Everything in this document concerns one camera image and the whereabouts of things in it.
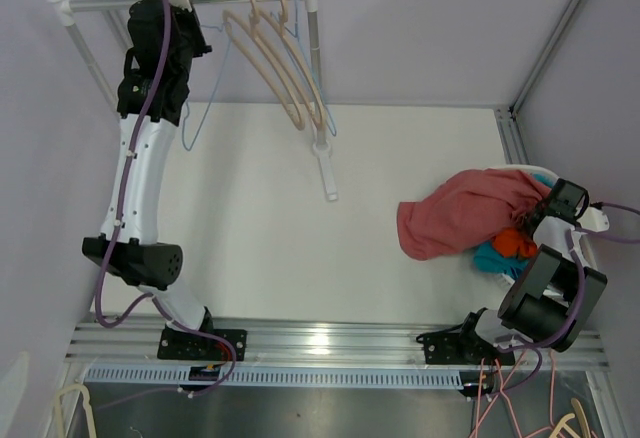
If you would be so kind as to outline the pink t shirt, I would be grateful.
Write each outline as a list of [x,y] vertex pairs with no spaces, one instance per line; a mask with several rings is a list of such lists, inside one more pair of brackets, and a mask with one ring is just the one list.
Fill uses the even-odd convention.
[[519,226],[549,193],[518,169],[464,170],[425,199],[398,205],[399,246],[418,261],[461,253]]

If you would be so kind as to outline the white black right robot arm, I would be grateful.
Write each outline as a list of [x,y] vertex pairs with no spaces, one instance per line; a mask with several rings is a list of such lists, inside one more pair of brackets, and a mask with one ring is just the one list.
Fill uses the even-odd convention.
[[523,223],[537,251],[496,310],[467,316],[455,350],[474,363],[491,348],[503,353],[521,348],[567,350],[601,298],[608,279],[588,263],[581,247],[587,214],[585,188],[559,179]]

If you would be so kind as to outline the teal t shirt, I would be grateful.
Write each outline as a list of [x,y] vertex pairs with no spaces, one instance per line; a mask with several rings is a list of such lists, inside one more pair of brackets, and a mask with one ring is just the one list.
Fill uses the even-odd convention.
[[[520,228],[520,219],[518,217],[512,218],[511,215],[512,211],[510,209],[508,209],[507,212],[502,213],[499,220],[502,224],[506,223],[506,226],[504,226],[502,230],[507,228],[517,228],[525,233]],[[521,276],[526,269],[529,260],[535,255],[525,260],[504,258],[491,245],[491,239],[495,236],[492,236],[475,249],[473,263],[475,267],[483,273],[502,274],[510,280],[515,281]]]

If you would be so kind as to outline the beige wooden hanger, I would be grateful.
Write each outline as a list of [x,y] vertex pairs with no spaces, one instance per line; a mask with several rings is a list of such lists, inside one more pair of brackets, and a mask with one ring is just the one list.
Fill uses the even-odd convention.
[[306,125],[312,124],[318,137],[327,133],[327,111],[321,96],[320,86],[317,84],[310,62],[306,59],[299,43],[299,30],[289,27],[288,0],[277,0],[279,11],[269,12],[261,5],[262,20],[259,27],[266,37],[275,45],[276,50],[291,67],[295,76],[302,82],[311,103],[313,114],[306,119]]
[[257,0],[248,0],[250,13],[244,19],[231,10],[222,13],[223,27],[235,48],[257,71],[283,107],[294,127],[302,131],[312,112],[302,82],[259,27],[263,11]]

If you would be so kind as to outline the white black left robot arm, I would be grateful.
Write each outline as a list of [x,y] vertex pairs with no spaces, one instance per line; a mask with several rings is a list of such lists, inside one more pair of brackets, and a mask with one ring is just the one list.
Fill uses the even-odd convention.
[[108,211],[82,253],[100,268],[94,294],[96,317],[113,328],[121,318],[103,314],[108,275],[138,289],[159,306],[169,327],[183,331],[180,347],[194,359],[209,356],[215,334],[204,327],[207,309],[181,279],[184,253],[159,240],[159,198],[167,157],[189,95],[192,61],[211,48],[194,12],[163,0],[140,0],[129,9],[132,46],[117,90],[120,148]]

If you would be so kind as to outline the orange t shirt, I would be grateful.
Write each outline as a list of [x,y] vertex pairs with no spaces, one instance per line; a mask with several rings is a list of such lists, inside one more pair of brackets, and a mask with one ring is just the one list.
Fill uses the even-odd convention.
[[491,239],[492,247],[504,258],[525,260],[537,252],[537,245],[517,228],[507,228]]

